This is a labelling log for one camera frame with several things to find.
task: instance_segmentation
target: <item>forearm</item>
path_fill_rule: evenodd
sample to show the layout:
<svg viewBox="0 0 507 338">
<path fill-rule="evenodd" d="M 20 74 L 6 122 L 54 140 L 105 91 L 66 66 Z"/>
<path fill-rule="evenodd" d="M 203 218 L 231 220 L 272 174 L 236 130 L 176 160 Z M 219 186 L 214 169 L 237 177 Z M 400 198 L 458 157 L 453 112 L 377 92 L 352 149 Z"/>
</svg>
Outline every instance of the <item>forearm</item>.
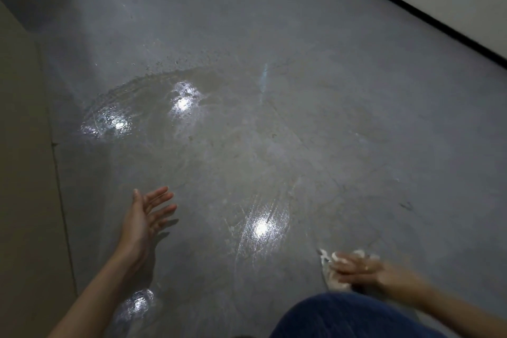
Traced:
<svg viewBox="0 0 507 338">
<path fill-rule="evenodd" d="M 505 338 L 507 322 L 439 290 L 425 297 L 421 310 L 463 338 Z"/>
<path fill-rule="evenodd" d="M 131 261 L 127 257 L 113 255 L 56 325 L 49 338 L 102 336 L 120 301 L 130 271 Z"/>
</svg>

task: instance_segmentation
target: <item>black baseboard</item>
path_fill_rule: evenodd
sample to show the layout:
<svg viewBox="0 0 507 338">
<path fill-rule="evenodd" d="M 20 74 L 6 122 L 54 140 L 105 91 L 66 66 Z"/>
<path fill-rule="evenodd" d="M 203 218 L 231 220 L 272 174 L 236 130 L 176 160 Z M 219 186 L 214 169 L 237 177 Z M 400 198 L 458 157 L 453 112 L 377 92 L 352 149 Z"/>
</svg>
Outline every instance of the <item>black baseboard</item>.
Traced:
<svg viewBox="0 0 507 338">
<path fill-rule="evenodd" d="M 485 56 L 486 58 L 492 60 L 493 62 L 497 63 L 499 66 L 507 69 L 507 59 L 505 59 L 501 55 L 491 51 L 489 48 L 484 47 L 483 45 L 477 43 L 475 40 L 468 38 L 464 34 L 447 26 L 446 24 L 442 23 L 441 21 L 436 20 L 434 17 L 429 16 L 427 13 L 422 12 L 421 10 L 415 8 L 414 6 L 408 4 L 407 2 L 404 2 L 402 0 L 389 0 L 389 1 L 395 3 L 397 6 L 399 6 L 401 8 L 403 8 L 411 15 L 418 17 L 422 21 L 425 21 L 429 25 L 442 31 L 443 33 L 450 36 L 451 38 L 457 40 L 458 42 L 464 44 L 465 46 L 473 49 L 474 51 L 480 53 L 481 55 Z"/>
</svg>

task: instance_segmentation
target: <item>denim leg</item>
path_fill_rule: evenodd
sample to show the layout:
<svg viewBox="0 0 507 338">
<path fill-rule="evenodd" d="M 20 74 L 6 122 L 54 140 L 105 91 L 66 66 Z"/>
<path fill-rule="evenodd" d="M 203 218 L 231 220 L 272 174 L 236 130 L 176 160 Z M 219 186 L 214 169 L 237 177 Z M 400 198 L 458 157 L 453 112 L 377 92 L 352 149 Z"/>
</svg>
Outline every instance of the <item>denim leg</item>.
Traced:
<svg viewBox="0 0 507 338">
<path fill-rule="evenodd" d="M 339 292 L 319 294 L 296 304 L 270 337 L 445 338 L 381 301 Z"/>
</svg>

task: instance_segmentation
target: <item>concrete floor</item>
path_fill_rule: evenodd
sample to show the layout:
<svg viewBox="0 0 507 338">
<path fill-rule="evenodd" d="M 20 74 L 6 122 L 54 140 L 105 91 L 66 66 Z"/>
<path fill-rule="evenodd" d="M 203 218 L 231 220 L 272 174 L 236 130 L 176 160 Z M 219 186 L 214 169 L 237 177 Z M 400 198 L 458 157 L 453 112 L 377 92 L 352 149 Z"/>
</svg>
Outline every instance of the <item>concrete floor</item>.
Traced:
<svg viewBox="0 0 507 338">
<path fill-rule="evenodd" d="M 132 188 L 179 204 L 111 336 L 267 336 L 324 290 L 316 247 L 507 317 L 506 70 L 386 0 L 3 1 L 43 50 L 79 290 Z"/>
</svg>

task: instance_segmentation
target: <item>wet floor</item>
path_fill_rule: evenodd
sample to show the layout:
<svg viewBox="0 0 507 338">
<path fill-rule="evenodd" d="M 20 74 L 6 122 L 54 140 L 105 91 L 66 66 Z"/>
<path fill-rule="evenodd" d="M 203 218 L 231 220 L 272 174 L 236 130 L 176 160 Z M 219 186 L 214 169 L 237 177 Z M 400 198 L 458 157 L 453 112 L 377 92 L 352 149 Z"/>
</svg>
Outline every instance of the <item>wet floor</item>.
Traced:
<svg viewBox="0 0 507 338">
<path fill-rule="evenodd" d="M 507 71 L 386 0 L 3 0 L 48 83 L 83 290 L 131 190 L 178 223 L 110 336 L 267 336 L 364 247 L 507 317 Z"/>
</svg>

